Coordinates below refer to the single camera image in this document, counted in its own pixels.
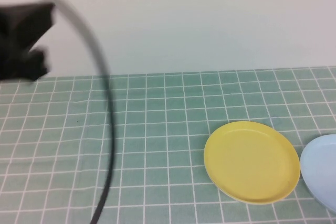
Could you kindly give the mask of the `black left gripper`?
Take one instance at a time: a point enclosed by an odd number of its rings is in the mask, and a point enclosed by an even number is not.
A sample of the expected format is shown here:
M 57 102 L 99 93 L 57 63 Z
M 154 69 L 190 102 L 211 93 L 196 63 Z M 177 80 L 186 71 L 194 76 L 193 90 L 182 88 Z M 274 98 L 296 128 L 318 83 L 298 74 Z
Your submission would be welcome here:
M 53 3 L 1 6 L 1 47 L 30 50 L 53 26 Z

